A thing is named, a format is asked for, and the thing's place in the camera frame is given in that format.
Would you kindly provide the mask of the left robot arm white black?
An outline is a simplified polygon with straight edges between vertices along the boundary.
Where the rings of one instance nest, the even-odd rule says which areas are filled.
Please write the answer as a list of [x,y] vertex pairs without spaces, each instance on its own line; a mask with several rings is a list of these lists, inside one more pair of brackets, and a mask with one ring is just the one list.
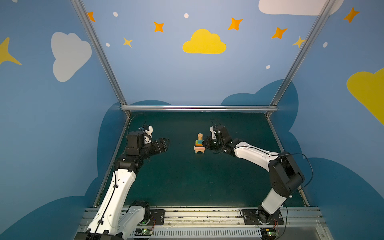
[[148,202],[135,201],[122,217],[127,194],[137,178],[144,161],[168,150],[170,141],[154,140],[153,127],[144,125],[127,135],[127,145],[114,165],[113,177],[105,198],[85,232],[78,232],[76,240],[126,240],[140,223],[150,220]]

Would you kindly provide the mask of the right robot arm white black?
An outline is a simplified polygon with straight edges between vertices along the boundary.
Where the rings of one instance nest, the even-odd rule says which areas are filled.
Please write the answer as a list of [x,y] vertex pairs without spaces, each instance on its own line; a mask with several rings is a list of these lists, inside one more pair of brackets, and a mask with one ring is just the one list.
[[211,136],[203,140],[203,146],[260,166],[269,173],[271,190],[258,206],[258,222],[267,225],[275,219],[280,207],[299,186],[305,176],[295,161],[293,154],[263,150],[240,139],[233,139],[223,125],[210,127]]

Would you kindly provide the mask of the left green circuit board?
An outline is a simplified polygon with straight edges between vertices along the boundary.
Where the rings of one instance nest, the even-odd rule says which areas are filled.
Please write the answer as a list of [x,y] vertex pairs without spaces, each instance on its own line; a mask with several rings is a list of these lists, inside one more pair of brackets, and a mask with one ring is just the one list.
[[134,238],[149,238],[153,235],[154,231],[152,229],[135,229]]

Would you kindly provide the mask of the green circuit board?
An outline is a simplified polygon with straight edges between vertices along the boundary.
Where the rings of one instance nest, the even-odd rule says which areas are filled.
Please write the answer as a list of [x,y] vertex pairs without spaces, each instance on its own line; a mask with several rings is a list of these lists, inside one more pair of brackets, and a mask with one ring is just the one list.
[[275,240],[278,236],[276,229],[261,228],[261,240]]
[[152,229],[135,229],[134,238],[149,238],[153,235],[154,231]]

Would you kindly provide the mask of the right green circuit board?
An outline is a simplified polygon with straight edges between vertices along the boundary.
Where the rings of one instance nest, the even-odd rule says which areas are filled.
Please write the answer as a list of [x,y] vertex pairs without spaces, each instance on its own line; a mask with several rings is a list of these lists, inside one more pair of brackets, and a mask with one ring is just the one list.
[[275,240],[278,236],[276,229],[261,228],[261,240]]

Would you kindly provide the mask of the left side floor rail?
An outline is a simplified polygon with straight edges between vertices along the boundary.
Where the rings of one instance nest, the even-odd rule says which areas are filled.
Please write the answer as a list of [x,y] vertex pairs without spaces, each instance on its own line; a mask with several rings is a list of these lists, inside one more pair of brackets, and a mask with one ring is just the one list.
[[104,189],[108,182],[113,163],[116,159],[123,136],[128,126],[129,118],[124,116],[122,119],[114,118],[107,121],[107,126],[101,128],[98,140],[98,177],[92,182],[92,204],[90,207],[98,207]]

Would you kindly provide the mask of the floor rail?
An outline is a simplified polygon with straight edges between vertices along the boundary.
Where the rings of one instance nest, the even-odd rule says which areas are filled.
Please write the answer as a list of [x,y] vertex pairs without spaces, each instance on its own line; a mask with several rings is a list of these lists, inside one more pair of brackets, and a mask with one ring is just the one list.
[[[299,193],[304,201],[304,204],[306,207],[309,207],[310,204],[307,200],[307,197],[304,194],[303,188],[305,188],[313,179],[314,176],[314,170],[309,162],[308,158],[301,154],[301,153],[295,153],[290,154],[288,152],[284,152],[282,143],[278,137],[278,134],[269,118],[267,118],[267,122],[273,132],[273,135],[275,136],[275,139],[278,143],[279,149],[281,150],[281,153],[279,154],[272,154],[272,157],[277,157],[276,161],[279,162],[280,169],[276,168],[273,170],[273,179],[277,179],[277,175],[280,176],[281,180],[278,180],[279,183],[283,184],[283,187],[286,187],[287,190],[283,191],[284,193],[288,194],[288,198],[292,197],[295,193]],[[295,160],[294,156],[299,156],[305,159],[311,169],[311,178],[309,181],[305,184],[305,175],[302,171],[302,169],[299,167],[297,161]]]
[[124,116],[122,119],[114,118],[107,121],[107,126],[101,128],[98,140],[98,177],[92,182],[92,204],[90,207],[98,207],[104,189],[108,182],[113,163],[116,159],[123,136],[128,126],[129,118]]

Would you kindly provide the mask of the back horizontal aluminium rail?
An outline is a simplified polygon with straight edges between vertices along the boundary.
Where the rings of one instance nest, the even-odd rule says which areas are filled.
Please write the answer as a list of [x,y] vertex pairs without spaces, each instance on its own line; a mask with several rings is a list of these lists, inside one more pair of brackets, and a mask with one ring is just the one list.
[[276,112],[276,106],[160,106],[160,105],[122,105],[123,111],[144,112]]

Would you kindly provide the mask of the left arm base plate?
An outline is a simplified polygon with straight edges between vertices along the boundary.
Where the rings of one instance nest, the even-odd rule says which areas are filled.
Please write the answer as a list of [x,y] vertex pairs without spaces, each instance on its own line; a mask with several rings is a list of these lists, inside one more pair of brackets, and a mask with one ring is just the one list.
[[145,213],[143,224],[145,226],[163,226],[165,221],[165,210],[164,209],[150,209],[149,212]]

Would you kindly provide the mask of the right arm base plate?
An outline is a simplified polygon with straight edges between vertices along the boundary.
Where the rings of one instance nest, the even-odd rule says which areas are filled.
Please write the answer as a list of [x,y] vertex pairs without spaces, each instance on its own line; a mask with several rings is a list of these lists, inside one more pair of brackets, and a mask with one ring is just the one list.
[[271,215],[258,209],[242,209],[240,215],[245,225],[283,225],[285,223],[280,210]]

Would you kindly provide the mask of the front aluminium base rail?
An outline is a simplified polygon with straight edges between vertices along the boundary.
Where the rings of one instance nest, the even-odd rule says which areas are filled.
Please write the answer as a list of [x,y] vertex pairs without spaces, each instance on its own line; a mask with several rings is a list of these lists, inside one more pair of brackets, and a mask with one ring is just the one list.
[[[130,207],[122,209],[123,217]],[[331,240],[332,234],[318,208],[281,207],[283,225],[245,225],[240,210],[235,207],[152,207],[164,209],[163,226],[145,226],[135,229],[152,229],[149,238],[134,238],[134,232],[126,240],[165,240],[165,239],[256,239],[261,240],[261,228],[276,229],[276,240]],[[96,216],[99,208],[86,209],[78,227],[85,232]]]

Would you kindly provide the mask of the right side floor rail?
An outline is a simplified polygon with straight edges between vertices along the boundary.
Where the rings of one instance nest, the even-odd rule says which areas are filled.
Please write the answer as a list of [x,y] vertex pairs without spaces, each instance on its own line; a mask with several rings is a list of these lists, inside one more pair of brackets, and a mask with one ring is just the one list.
[[[282,143],[278,137],[278,134],[269,118],[267,118],[267,122],[273,132],[273,135],[275,136],[275,139],[278,143],[279,149],[281,150],[281,153],[279,154],[272,154],[272,157],[277,157],[276,161],[279,162],[280,169],[276,168],[273,170],[273,179],[277,179],[277,175],[280,176],[281,180],[278,180],[279,183],[283,184],[283,187],[286,187],[287,190],[283,191],[284,193],[288,194],[288,198],[292,197],[295,193],[299,193],[304,201],[304,204],[306,207],[309,207],[310,204],[307,200],[307,197],[304,194],[303,188],[305,188],[313,179],[314,176],[314,170],[309,162],[308,158],[301,154],[301,153],[295,153],[290,154],[288,152],[284,152]],[[302,171],[302,169],[299,167],[297,161],[295,160],[294,156],[299,156],[305,159],[311,169],[311,178],[309,181],[305,184],[305,175]]]

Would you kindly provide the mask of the left corner aluminium post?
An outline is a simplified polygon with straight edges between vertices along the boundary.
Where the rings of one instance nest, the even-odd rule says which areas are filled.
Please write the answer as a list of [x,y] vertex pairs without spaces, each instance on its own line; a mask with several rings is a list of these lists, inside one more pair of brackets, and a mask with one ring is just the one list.
[[116,78],[116,75],[113,72],[113,69],[107,59],[107,56],[103,50],[103,47],[101,45],[101,42],[97,36],[97,33],[93,27],[92,21],[90,20],[88,13],[86,12],[85,5],[83,1],[80,0],[71,0],[71,3],[92,43],[92,46],[101,62],[101,65],[110,81],[110,84],[121,104],[121,107],[126,105],[126,99],[124,97],[124,94],[122,92],[122,89],[118,83],[118,80]]

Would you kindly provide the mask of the corner aluminium post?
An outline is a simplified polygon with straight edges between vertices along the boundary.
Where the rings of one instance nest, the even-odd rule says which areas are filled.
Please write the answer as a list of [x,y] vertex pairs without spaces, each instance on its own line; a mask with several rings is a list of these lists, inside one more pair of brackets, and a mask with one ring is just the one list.
[[101,62],[101,65],[110,81],[110,84],[121,104],[121,107],[126,105],[126,99],[124,97],[124,94],[122,92],[122,89],[118,83],[118,80],[116,78],[116,75],[113,72],[113,69],[107,59],[107,56],[103,50],[103,47],[101,45],[101,42],[97,36],[97,33],[93,27],[92,21],[90,20],[88,13],[86,12],[85,5],[83,1],[80,0],[71,0],[71,3],[92,43],[92,46]]
[[331,11],[336,4],[336,0],[327,0],[325,1],[325,4],[323,8],[321,9],[318,17],[316,18],[313,26],[311,27],[306,41],[304,42],[303,46],[300,48],[293,64],[291,65],[286,77],[282,81],[280,87],[278,88],[275,96],[273,97],[270,107],[271,110],[268,110],[266,112],[266,118],[269,120],[272,116],[274,110],[278,110],[278,104],[281,101],[283,95],[287,91],[289,85],[291,84],[293,78],[295,77],[297,71],[299,70],[301,64],[303,63],[305,57],[309,53],[313,43],[316,41],[318,35],[320,34],[321,30],[323,29],[324,25],[326,24],[328,18],[331,15]]

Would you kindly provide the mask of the right corner aluminium post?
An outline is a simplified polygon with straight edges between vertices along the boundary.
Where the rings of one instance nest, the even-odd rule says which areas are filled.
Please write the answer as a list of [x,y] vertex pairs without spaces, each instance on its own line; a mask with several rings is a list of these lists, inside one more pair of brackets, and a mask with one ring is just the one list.
[[274,110],[278,110],[278,104],[281,101],[283,95],[287,91],[289,85],[291,84],[293,78],[295,77],[297,71],[299,70],[301,64],[303,63],[305,57],[309,53],[313,43],[316,41],[318,35],[320,34],[321,30],[323,29],[324,25],[326,24],[328,18],[331,15],[331,11],[336,4],[336,0],[327,0],[325,1],[325,4],[323,8],[321,9],[318,17],[316,18],[313,26],[311,27],[306,41],[304,42],[303,46],[300,48],[293,64],[291,65],[286,77],[282,81],[280,87],[278,88],[275,96],[273,97],[270,107],[271,110],[268,110],[266,112],[266,118],[269,120],[272,116]]

